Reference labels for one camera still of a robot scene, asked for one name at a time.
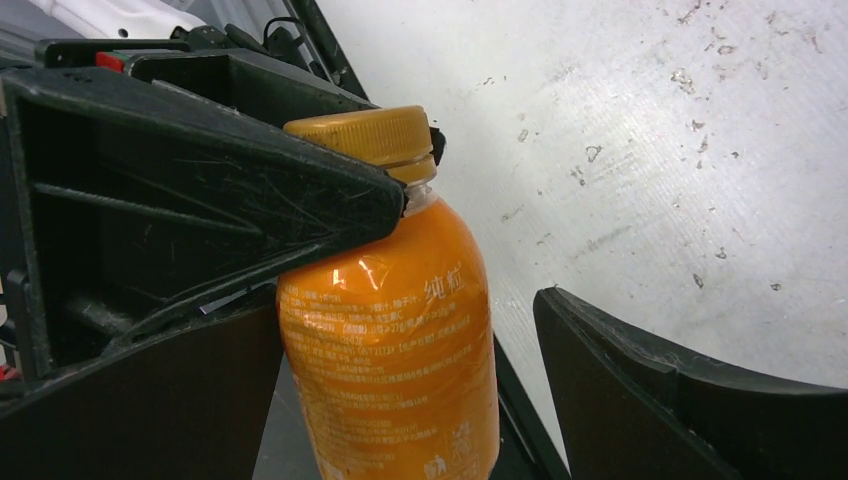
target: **white surface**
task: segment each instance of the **white surface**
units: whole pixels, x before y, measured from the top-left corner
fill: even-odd
[[[170,38],[205,24],[160,0],[29,0],[85,38]]]
[[[45,15],[28,0],[0,0],[0,23],[18,26],[42,38],[79,36],[55,18]]]
[[[555,439],[531,314],[554,284],[722,360],[848,387],[848,4],[319,3],[372,100],[425,105],[447,134],[436,186]]]

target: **orange bottle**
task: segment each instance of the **orange bottle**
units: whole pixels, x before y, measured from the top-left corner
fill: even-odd
[[[286,131],[408,185],[391,236],[282,275],[278,312],[325,480],[484,480],[500,447],[486,271],[436,175],[421,107]]]

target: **black plastic bracket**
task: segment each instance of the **black plastic bracket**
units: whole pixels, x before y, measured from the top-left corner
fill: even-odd
[[[575,479],[848,478],[848,391],[729,365],[561,289],[533,311]]]
[[[28,378],[385,237],[405,205],[381,169],[106,69],[7,70],[0,95],[0,210],[20,222],[0,272]]]

